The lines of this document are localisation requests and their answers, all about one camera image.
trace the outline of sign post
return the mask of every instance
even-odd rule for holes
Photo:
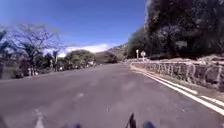
[[[142,51],[142,52],[141,52],[141,56],[142,56],[142,60],[145,61],[145,56],[146,56],[145,51]]]
[[[136,50],[136,54],[137,54],[137,59],[139,58],[139,50]]]

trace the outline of road marking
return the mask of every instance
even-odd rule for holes
[[[167,86],[167,87],[169,87],[169,88],[171,88],[171,89],[173,89],[173,90],[175,90],[175,91],[177,91],[177,92],[179,92],[179,93],[181,93],[181,94],[183,94],[183,95],[185,95],[185,96],[187,96],[187,97],[189,97],[189,98],[191,98],[191,99],[193,99],[195,101],[197,101],[198,103],[201,103],[202,105],[204,105],[204,106],[206,106],[206,107],[208,107],[208,108],[210,108],[210,109],[212,109],[212,110],[214,110],[214,111],[216,111],[219,114],[224,116],[224,110],[223,109],[221,109],[221,108],[219,108],[219,107],[217,107],[217,106],[215,106],[213,104],[210,104],[210,103],[208,103],[208,102],[206,102],[206,101],[204,101],[204,100],[202,100],[202,99],[200,99],[200,98],[198,98],[198,97],[196,97],[196,96],[194,96],[194,95],[192,95],[192,94],[190,94],[188,92],[185,92],[185,91],[177,88],[177,87],[174,87],[174,86],[172,86],[172,85],[170,85],[168,83],[165,83],[165,82],[163,82],[163,81],[161,81],[161,80],[159,80],[159,79],[157,79],[155,77],[152,77],[152,76],[150,76],[150,75],[148,75],[146,73],[143,73],[143,75],[150,77],[151,79],[153,79],[153,80],[155,80],[155,81],[157,81],[157,82],[159,82],[159,83],[161,83],[161,84],[163,84],[163,85],[165,85],[165,86]]]
[[[220,100],[216,100],[216,99],[213,99],[213,98],[210,98],[210,97],[207,97],[207,96],[201,96],[201,97],[206,99],[206,100],[210,100],[210,101],[224,107],[224,103]]]
[[[43,114],[39,110],[36,110],[37,121],[34,128],[44,128]]]
[[[173,86],[176,86],[176,87],[178,87],[178,88],[184,89],[184,90],[186,90],[186,91],[188,91],[188,92],[191,92],[191,93],[193,93],[193,94],[195,94],[195,95],[198,94],[198,92],[195,91],[195,90],[189,89],[189,88],[187,88],[187,87],[183,87],[183,86],[181,86],[181,85],[179,85],[179,84],[175,84],[175,83],[170,82],[170,81],[168,81],[168,80],[165,80],[165,79],[163,79],[163,78],[160,78],[160,77],[157,77],[157,76],[153,76],[153,75],[148,74],[148,73],[147,73],[147,75],[150,75],[151,77],[155,77],[155,78],[157,78],[157,79],[159,79],[159,80],[162,80],[162,81],[164,81],[164,82],[166,82],[166,83],[169,83],[169,84],[171,84],[171,85],[173,85]]]
[[[80,98],[84,97],[84,94],[83,93],[78,93],[75,98],[74,98],[74,101],[77,101],[79,100]]]

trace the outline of tree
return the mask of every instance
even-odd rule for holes
[[[95,61],[97,64],[117,63],[117,57],[111,52],[105,51],[95,54]]]
[[[36,68],[35,59],[40,54],[39,49],[30,43],[20,43],[20,48],[24,51],[24,57],[28,59],[31,75],[34,75],[34,70]]]
[[[47,53],[44,56],[44,68],[50,68],[51,67],[51,60],[53,60],[53,56],[50,53]]]
[[[118,61],[126,59],[127,43],[108,49],[107,51],[116,56]]]
[[[38,55],[34,59],[34,65],[37,69],[44,69],[45,67],[45,58],[42,52],[39,52]]]
[[[147,10],[144,28],[153,54],[191,58],[224,52],[222,1],[150,0]]]
[[[10,31],[10,37],[18,43],[29,62],[31,75],[34,75],[37,67],[35,58],[44,49],[55,46],[57,33],[50,31],[45,25],[19,24]]]
[[[149,53],[151,49],[151,43],[146,41],[143,27],[133,33],[131,38],[128,40],[126,47],[127,58],[135,58],[137,49],[146,51],[147,53]]]
[[[58,71],[57,59],[58,59],[58,51],[53,51],[53,67],[55,71]]]
[[[85,67],[94,60],[94,54],[86,50],[76,50],[68,53],[65,59],[72,68]]]
[[[69,70],[69,63],[66,61],[65,58],[58,58],[57,65],[59,68],[62,67],[62,70]]]
[[[6,34],[7,34],[6,31],[0,32],[0,42],[3,40],[3,38],[6,36]],[[3,60],[9,60],[9,58],[13,54],[12,52],[14,52],[14,53],[17,52],[17,47],[14,44],[14,42],[12,42],[10,40],[4,40],[2,43],[0,43],[0,56]]]

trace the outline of cloud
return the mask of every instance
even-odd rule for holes
[[[45,49],[44,53],[52,53],[55,49],[50,48],[50,49]]]
[[[82,49],[82,50],[90,51],[92,53],[97,53],[97,52],[106,51],[109,48],[111,48],[111,46],[109,46],[108,44],[97,44],[97,45],[90,45],[90,46],[70,46],[65,48],[63,51],[61,51],[58,57],[65,57],[67,53],[75,51],[75,50]]]

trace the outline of vegetation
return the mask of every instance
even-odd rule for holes
[[[66,65],[69,65],[69,68],[83,68],[91,61],[94,61],[94,54],[86,50],[76,50],[68,53],[65,61]]]
[[[49,67],[43,51],[53,48],[55,36],[45,25],[19,24],[0,31],[0,77],[4,69],[20,69],[27,76],[28,68],[35,75],[38,69]]]
[[[126,44],[111,48],[109,50],[107,50],[108,52],[110,52],[111,54],[115,55],[117,58],[117,61],[122,61],[124,59],[126,59]]]
[[[95,54],[95,61],[97,64],[117,63],[117,57],[109,51]]]
[[[224,2],[219,0],[151,0],[147,21],[129,39],[127,56],[135,50],[148,56],[196,58],[224,52]]]
[[[58,51],[53,51],[53,61],[52,61],[52,63],[53,63],[53,67],[54,67],[54,70],[55,71],[58,71],[58,66],[57,66],[57,59],[58,59]]]

